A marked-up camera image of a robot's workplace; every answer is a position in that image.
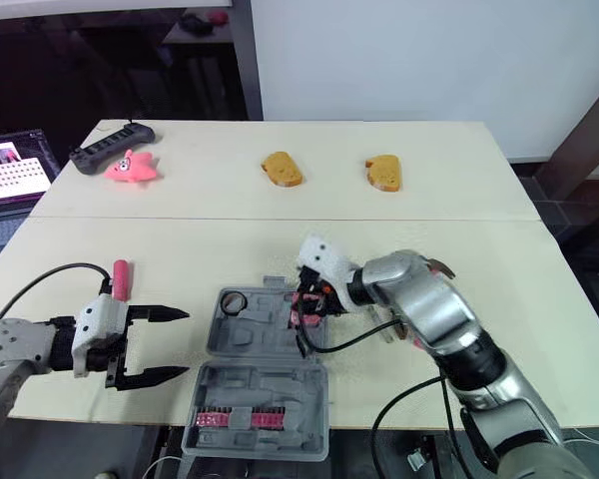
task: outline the white wall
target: white wall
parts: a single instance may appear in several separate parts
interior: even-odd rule
[[[474,120],[548,157],[599,96],[599,0],[252,0],[266,120]]]

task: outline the laptop screen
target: laptop screen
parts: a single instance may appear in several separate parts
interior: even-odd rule
[[[0,135],[0,212],[32,208],[58,171],[41,130]]]

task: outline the laptop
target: laptop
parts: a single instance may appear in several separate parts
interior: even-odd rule
[[[59,172],[42,130],[0,135],[0,248]]]

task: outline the pink object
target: pink object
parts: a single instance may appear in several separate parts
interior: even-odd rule
[[[251,427],[264,429],[284,429],[283,412],[254,412],[251,414]]]
[[[113,263],[113,297],[119,301],[129,300],[129,264],[123,259]]]
[[[153,155],[150,153],[133,153],[127,150],[124,158],[114,163],[104,176],[115,180],[116,182],[145,182],[152,180],[158,175],[158,172],[151,166]]]
[[[213,23],[216,27],[221,27],[229,23],[229,14],[224,10],[214,10],[207,14],[207,20]]]
[[[303,296],[304,301],[306,300],[319,300],[320,296],[317,294],[305,294]],[[298,303],[298,294],[296,292],[293,293],[293,299],[291,301],[291,325],[299,326],[300,319],[298,316],[298,312],[293,310],[293,306]],[[301,320],[303,321],[304,326],[318,326],[321,322],[321,316],[319,314],[305,314]]]
[[[196,426],[229,427],[230,415],[230,412],[199,412],[196,416]]]

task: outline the white cable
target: white cable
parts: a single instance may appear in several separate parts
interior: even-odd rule
[[[576,427],[573,428],[575,431],[577,431],[579,434],[581,434],[583,437],[585,437],[586,439],[588,439],[589,441],[592,441],[594,443],[599,444],[599,439],[595,439],[594,437],[590,437],[589,435],[587,435],[586,433],[584,433],[581,429],[577,429]]]
[[[594,444],[595,446],[599,446],[599,442],[591,441],[590,439],[566,439],[563,441],[564,444],[572,444],[573,442],[586,442],[588,444]]]
[[[182,458],[178,457],[178,456],[164,456],[164,457],[161,457],[157,461],[154,461],[153,464],[151,464],[149,467],[147,467],[147,470],[142,475],[142,479],[147,479],[147,475],[149,474],[149,471],[151,471],[151,469],[153,469],[157,464],[159,464],[160,462],[164,461],[165,459],[175,459],[176,461],[182,462]]]

